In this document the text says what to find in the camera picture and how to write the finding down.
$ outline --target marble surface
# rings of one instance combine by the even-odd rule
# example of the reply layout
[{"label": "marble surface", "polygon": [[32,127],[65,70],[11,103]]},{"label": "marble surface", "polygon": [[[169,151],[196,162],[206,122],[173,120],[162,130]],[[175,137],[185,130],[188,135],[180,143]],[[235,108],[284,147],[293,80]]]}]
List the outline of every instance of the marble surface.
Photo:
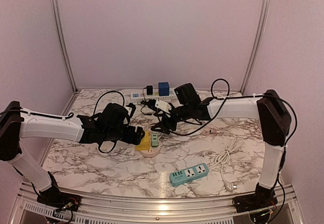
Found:
[{"label": "marble surface", "polygon": [[[82,90],[71,111],[76,115],[91,115],[97,99],[106,91]],[[129,102],[130,93],[134,90],[120,91]],[[208,91],[199,91],[199,94],[201,98],[210,96]],[[122,98],[116,93],[104,96],[97,111],[103,110],[110,102],[122,103]],[[172,103],[178,105],[177,99]],[[145,127],[154,122],[158,122],[154,116],[143,115],[137,106],[132,125]],[[196,125],[179,123],[177,131],[186,133],[195,128]],[[213,165],[215,157],[235,136],[242,138],[244,144],[224,166],[224,176],[228,182],[237,185],[234,193],[253,191],[262,170],[264,143],[256,122],[250,119],[214,120],[191,136],[159,134],[161,152],[154,158],[145,158],[135,151],[134,145],[120,141],[114,151],[102,154],[97,144],[55,140],[44,168],[53,173],[60,187],[91,193],[151,198],[228,195],[231,192],[224,187],[220,166],[214,167],[207,177],[178,187],[170,184],[169,174],[202,162]],[[102,150],[109,150],[112,145],[105,142]]]}]

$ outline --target yellow block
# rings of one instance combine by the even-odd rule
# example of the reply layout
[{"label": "yellow block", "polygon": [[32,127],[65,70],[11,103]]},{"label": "yellow block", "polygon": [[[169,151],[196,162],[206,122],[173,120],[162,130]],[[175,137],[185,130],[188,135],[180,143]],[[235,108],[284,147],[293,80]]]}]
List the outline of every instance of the yellow block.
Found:
[{"label": "yellow block", "polygon": [[150,137],[148,131],[145,131],[145,136],[141,143],[136,146],[137,151],[148,151],[150,149]]}]

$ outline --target robotic arm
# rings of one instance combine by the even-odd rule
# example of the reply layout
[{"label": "robotic arm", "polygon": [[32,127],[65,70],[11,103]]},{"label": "robotic arm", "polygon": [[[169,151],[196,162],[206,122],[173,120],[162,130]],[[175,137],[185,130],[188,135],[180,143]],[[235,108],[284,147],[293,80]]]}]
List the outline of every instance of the robotic arm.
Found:
[{"label": "robotic arm", "polygon": [[39,189],[38,202],[56,207],[66,205],[71,198],[79,202],[79,196],[60,192],[53,175],[20,147],[20,138],[59,138],[97,143],[99,147],[104,141],[118,140],[139,145],[144,130],[129,125],[135,109],[131,103],[126,107],[109,103],[102,113],[92,117],[73,114],[65,117],[21,108],[18,101],[13,101],[0,117],[0,160],[7,161]]},{"label": "robotic arm", "polygon": [[162,119],[151,129],[170,134],[176,130],[177,123],[188,119],[211,120],[220,118],[251,118],[261,128],[265,141],[265,157],[256,192],[252,195],[236,197],[233,204],[238,212],[260,209],[277,203],[274,187],[278,173],[283,167],[286,156],[286,137],[289,133],[291,116],[285,105],[278,100],[274,90],[263,95],[240,98],[215,99],[201,101],[192,84],[175,89],[182,106],[174,107],[164,101],[156,101],[155,107],[163,111]]}]

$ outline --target white marble pattern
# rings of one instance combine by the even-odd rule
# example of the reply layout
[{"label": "white marble pattern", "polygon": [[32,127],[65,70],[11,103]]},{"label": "white marble pattern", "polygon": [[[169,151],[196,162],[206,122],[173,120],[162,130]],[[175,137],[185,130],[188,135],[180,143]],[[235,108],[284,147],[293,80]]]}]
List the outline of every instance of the white marble pattern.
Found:
[{"label": "white marble pattern", "polygon": [[[71,111],[76,115],[91,115],[97,99],[106,91],[82,90]],[[133,90],[120,91],[128,103]],[[199,94],[201,98],[210,96],[208,91],[199,91]],[[110,102],[121,103],[122,98],[116,93],[104,96],[97,111]],[[132,125],[144,127],[154,122],[158,122],[154,116],[143,115],[137,106]],[[181,133],[195,128],[195,125],[178,124]],[[253,191],[262,170],[264,143],[259,128],[250,119],[214,120],[188,137],[160,134],[161,153],[154,158],[145,158],[135,151],[134,145],[120,141],[114,151],[105,155],[98,151],[97,144],[55,140],[44,168],[53,173],[59,186],[91,193],[152,198],[228,195],[231,192],[224,187],[219,166],[207,177],[178,187],[171,186],[169,174],[202,162],[212,165],[217,154],[224,151],[235,136],[244,139],[244,144],[231,155],[228,166],[224,167],[224,176],[237,185],[235,193]],[[112,145],[105,142],[102,149],[109,150]]]}]

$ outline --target white wall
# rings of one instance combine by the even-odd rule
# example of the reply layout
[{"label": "white wall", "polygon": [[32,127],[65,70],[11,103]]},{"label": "white wall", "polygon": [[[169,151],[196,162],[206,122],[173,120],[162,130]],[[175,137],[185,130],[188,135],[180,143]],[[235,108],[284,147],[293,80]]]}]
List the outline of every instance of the white wall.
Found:
[{"label": "white wall", "polygon": [[[18,100],[30,109],[62,113],[72,96],[50,0],[0,0],[0,111]],[[22,140],[37,160],[45,139]],[[21,178],[0,162],[0,223],[7,223]]]},{"label": "white wall", "polygon": [[80,88],[169,81],[239,90],[262,0],[59,0]]},{"label": "white wall", "polygon": [[283,176],[293,183],[306,223],[324,212],[324,0],[271,0],[247,93],[276,89],[295,108]]}]

